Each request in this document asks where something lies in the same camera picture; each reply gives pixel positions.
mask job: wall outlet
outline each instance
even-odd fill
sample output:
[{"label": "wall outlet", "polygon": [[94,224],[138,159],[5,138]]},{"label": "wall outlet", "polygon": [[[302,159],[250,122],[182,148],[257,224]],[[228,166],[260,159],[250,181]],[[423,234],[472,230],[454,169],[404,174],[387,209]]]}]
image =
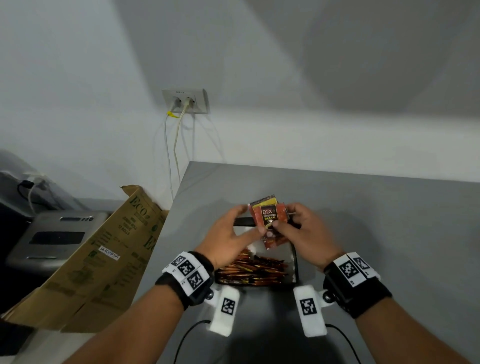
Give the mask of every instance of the wall outlet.
[{"label": "wall outlet", "polygon": [[181,105],[172,110],[178,113],[183,110],[183,105],[190,97],[193,100],[193,108],[188,109],[187,114],[208,114],[207,92],[202,88],[162,88],[162,95],[168,108],[171,108],[176,98],[179,98]]}]

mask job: red coffee packet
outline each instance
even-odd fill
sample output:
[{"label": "red coffee packet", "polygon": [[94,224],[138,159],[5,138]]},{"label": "red coffee packet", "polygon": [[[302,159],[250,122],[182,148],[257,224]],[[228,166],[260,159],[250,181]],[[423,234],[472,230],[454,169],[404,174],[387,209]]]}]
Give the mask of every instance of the red coffee packet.
[{"label": "red coffee packet", "polygon": [[275,220],[288,221],[288,212],[285,204],[255,206],[253,212],[257,226],[264,226],[267,229],[267,233],[262,237],[265,248],[276,248],[288,242],[288,239],[272,226],[272,222]]}]

